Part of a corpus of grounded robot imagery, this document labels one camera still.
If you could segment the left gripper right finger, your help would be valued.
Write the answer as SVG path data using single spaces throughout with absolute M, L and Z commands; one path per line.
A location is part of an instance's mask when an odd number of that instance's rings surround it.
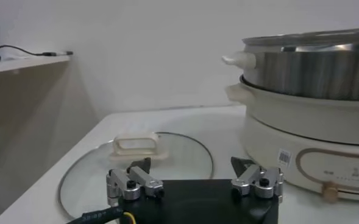
M 264 168 L 250 159 L 231 157 L 230 159 L 236 178 L 231 180 L 232 194 L 241 200 L 254 194 L 260 199 L 276 197 L 283 201 L 283 172 L 278 167 Z

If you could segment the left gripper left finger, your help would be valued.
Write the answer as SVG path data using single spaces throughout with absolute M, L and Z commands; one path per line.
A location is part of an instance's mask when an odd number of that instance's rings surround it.
M 107 204 L 114 207 L 120 198 L 125 201 L 135 201 L 145 196 L 161 199 L 164 197 L 162 180 L 150 176 L 151 159 L 131 162 L 125 170 L 110 169 L 106 175 Z

